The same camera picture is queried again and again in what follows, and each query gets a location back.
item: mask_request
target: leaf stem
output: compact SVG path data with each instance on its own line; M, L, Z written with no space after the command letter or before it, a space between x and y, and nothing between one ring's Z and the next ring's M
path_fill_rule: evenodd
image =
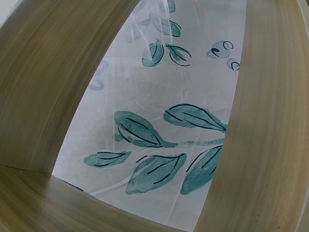
M221 139L214 139L209 141L187 141L181 142L179 145L189 145L189 146L210 146L216 144L223 144L224 138Z

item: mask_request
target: wooden frame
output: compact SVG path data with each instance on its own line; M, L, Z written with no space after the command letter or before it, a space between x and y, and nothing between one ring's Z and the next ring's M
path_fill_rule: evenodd
M24 0L0 29L1 231L179 231L50 175L90 78L137 2ZM308 60L297 1L248 0L232 113L195 232L295 230L309 184Z

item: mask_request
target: plastic sheet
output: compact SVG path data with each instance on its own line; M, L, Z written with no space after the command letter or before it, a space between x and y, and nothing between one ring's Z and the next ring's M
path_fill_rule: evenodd
M220 156L246 0L141 0L96 71L53 175L192 231Z

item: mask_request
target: painted leaf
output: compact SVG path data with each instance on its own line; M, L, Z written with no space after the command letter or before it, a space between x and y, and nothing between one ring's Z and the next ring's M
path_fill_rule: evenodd
M119 134L127 142L141 147L175 147L178 144L166 142L145 118L129 111L117 111L114 114Z
M168 183L187 159L185 153L176 156L151 156L144 159L131 176L126 194L144 193Z
M147 30L148 25L148 19L138 22L137 24L132 23L131 26L125 30L125 40L128 43L132 43L134 40L137 40Z
M93 78L88 86L89 89L91 90L102 90L104 89L104 82L102 80L100 80L99 78L101 78L102 74L104 73L105 70L107 70L108 68L108 62L106 61L102 61L95 74L93 75Z
M213 59L228 58L230 56L230 49L233 48L234 45L230 41L219 41L212 45L206 55Z
M123 163L130 155L130 151L123 151L118 153L98 152L96 154L85 157L84 163L96 168L106 168Z
M190 192L203 187L213 178L217 163L219 161L221 149L222 146L217 146L197 156L197 158L199 158L201 155L204 155L184 179L182 189L180 190L182 195L189 194ZM189 166L188 170L195 163L197 158Z
M152 21L155 28L164 35L180 37L182 28L177 23L167 19L159 19L153 13L149 14L149 19Z
M237 60L235 60L233 58L228 59L226 64L233 71L238 71L239 70L240 65L237 62Z
M136 7L133 10L133 13L137 13L139 12L141 9L144 8L144 6L146 5L146 1L147 0L140 0L139 3L137 3Z
M104 89L104 82L100 79L94 78L91 84L88 86L89 89L97 91Z
M161 41L157 39L155 43L149 45L149 49L144 50L141 62L146 67L154 67L160 63L160 61L163 58L163 55L164 55L164 47L161 44Z
M169 49L169 57L180 66L190 66L191 54L182 47L174 45L165 45Z
M174 0L168 0L167 6L164 4L163 0L158 0L159 8L163 12L174 13L176 11L176 5Z
M175 105L165 111L163 118L166 122L181 127L201 127L226 132L227 125L223 124L210 112L191 104Z

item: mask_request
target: curved wooden edge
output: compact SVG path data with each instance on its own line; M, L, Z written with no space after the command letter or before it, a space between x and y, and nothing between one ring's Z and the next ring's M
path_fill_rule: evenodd
M52 172L84 91L137 2L18 5L0 29L0 164Z
M25 1L4 24L0 163L51 172L76 106L134 4ZM296 0L248 0L229 127L196 232L294 231L309 183L308 59ZM177 231L49 175L0 166L0 176L7 231Z
M309 40L301 11L296 0L248 0L246 15L228 130L195 232L293 232L308 188Z
M309 0L298 0L299 7L301 9L306 29L307 29L307 34L309 36ZM296 227L296 232L308 232L309 231L309 188L307 190L307 195L306 199L304 201L304 206L303 210L301 212L297 227Z
M48 174L0 165L2 232L182 232L106 204Z

